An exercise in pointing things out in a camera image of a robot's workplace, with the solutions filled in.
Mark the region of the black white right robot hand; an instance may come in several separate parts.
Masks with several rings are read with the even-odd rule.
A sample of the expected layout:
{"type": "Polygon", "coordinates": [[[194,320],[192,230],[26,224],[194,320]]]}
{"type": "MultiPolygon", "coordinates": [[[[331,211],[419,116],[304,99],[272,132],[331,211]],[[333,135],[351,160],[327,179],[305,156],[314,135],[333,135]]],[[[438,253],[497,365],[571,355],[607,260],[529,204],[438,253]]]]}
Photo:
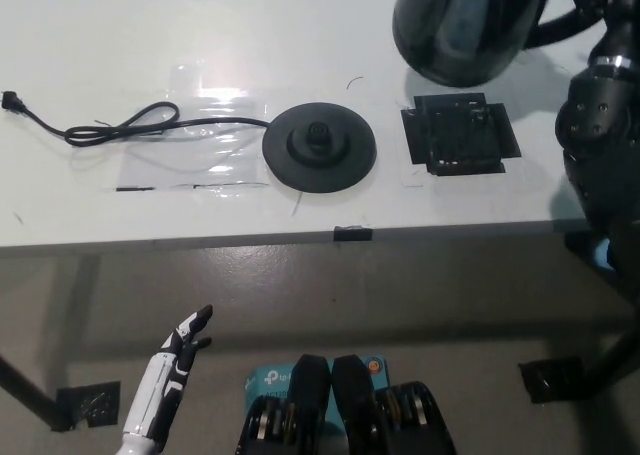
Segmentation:
{"type": "Polygon", "coordinates": [[[631,67],[639,63],[639,0],[573,0],[576,33],[599,21],[605,32],[589,54],[590,65],[631,67]]]}

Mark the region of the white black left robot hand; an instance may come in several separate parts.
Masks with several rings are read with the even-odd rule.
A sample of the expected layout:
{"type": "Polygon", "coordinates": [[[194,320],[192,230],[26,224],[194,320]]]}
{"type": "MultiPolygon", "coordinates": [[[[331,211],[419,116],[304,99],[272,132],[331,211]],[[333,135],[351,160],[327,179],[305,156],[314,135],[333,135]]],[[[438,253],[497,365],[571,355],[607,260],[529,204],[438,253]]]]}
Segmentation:
{"type": "Polygon", "coordinates": [[[209,337],[196,335],[212,315],[212,305],[192,313],[149,360],[124,423],[120,454],[163,452],[196,355],[211,344],[209,337]]]}

